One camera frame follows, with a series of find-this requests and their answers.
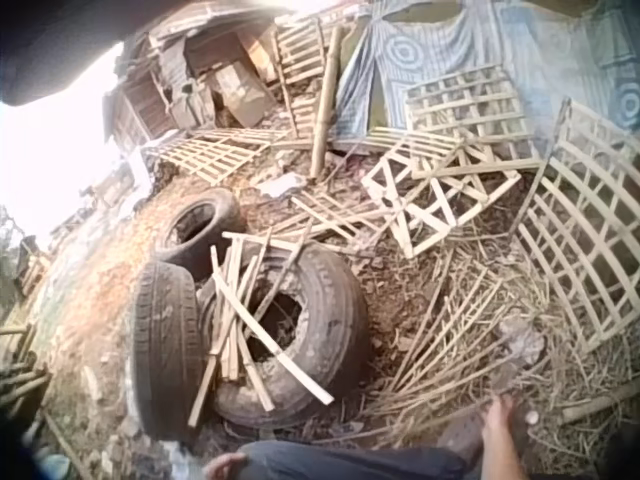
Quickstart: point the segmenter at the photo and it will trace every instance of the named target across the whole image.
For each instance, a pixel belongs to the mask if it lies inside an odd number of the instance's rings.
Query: knee
[[[238,452],[244,453],[247,456],[247,461],[241,466],[232,469],[231,478],[234,480],[271,479],[271,470],[278,464],[278,459],[282,457],[287,445],[289,444],[286,442],[278,442],[276,440],[265,440],[243,445]]]

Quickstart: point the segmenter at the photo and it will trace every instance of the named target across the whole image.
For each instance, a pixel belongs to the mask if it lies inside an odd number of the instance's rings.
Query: dark pants
[[[340,450],[297,443],[266,441],[240,449],[247,463],[233,480],[471,480],[465,462],[442,448]],[[531,480],[573,478],[533,475]]]

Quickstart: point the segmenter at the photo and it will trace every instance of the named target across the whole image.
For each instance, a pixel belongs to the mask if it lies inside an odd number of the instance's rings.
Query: bamboo stick
[[[267,310],[269,309],[271,302],[273,302],[273,299],[276,298],[276,295],[280,291],[280,285],[284,281],[284,278],[287,276],[289,269],[295,262],[298,261],[298,257],[300,256],[300,252],[302,252],[302,248],[304,247],[304,244],[307,241],[307,238],[309,236],[309,231],[311,230],[312,225],[313,225],[313,219],[309,219],[309,221],[307,222],[307,226],[304,229],[304,232],[302,232],[302,235],[300,235],[300,238],[298,239],[298,242],[296,243],[294,249],[289,254],[289,258],[287,258],[287,261],[282,266],[282,270],[280,270],[278,277],[276,278],[275,282],[273,282],[273,285],[271,286],[271,290],[269,290],[267,295],[262,299],[262,302],[260,302],[260,305],[258,306],[256,313],[254,313],[253,315],[253,317],[257,322],[260,322],[262,320],[262,317],[264,317],[264,314],[267,313]],[[245,338],[248,338],[248,336],[249,336],[249,331],[246,331]]]
[[[333,110],[333,102],[336,94],[338,80],[338,68],[340,63],[340,43],[342,41],[343,28],[337,25],[331,33],[331,43],[327,55],[327,66],[324,69],[322,79],[322,92],[320,93],[320,106],[316,116],[315,136],[311,153],[310,178],[318,178],[324,168],[324,154],[327,151],[327,138],[329,122]]]
[[[568,407],[562,410],[560,425],[576,422],[584,417],[593,415],[607,408],[613,407],[628,398],[640,395],[640,377],[613,390],[608,395],[596,397],[590,402],[575,407]]]

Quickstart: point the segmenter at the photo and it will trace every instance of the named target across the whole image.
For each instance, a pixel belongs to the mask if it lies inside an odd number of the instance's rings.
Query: stacked tires
[[[202,380],[217,301],[212,279],[196,301],[195,282],[211,275],[212,245],[218,261],[224,261],[228,244],[222,232],[244,229],[233,196],[226,190],[209,192],[167,222],[157,258],[142,272],[134,305],[132,373],[141,425],[152,438],[187,441],[193,433],[187,421]],[[270,248],[265,270],[277,274],[289,253]],[[254,254],[257,247],[246,247],[243,261]],[[339,397],[357,385],[368,357],[359,283],[340,257],[316,244],[302,250],[290,275],[290,293],[305,312],[286,352]],[[220,416],[254,428],[281,428],[306,421],[322,407],[274,358],[265,360],[261,372],[276,409],[265,412],[250,385],[219,382],[212,406]]]

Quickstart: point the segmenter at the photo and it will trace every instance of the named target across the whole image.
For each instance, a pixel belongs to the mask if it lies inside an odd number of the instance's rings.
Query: corrugated roof
[[[181,8],[157,26],[149,30],[152,44],[197,29],[217,17],[227,17],[241,13],[264,10],[264,2],[256,0],[214,0],[194,2]]]

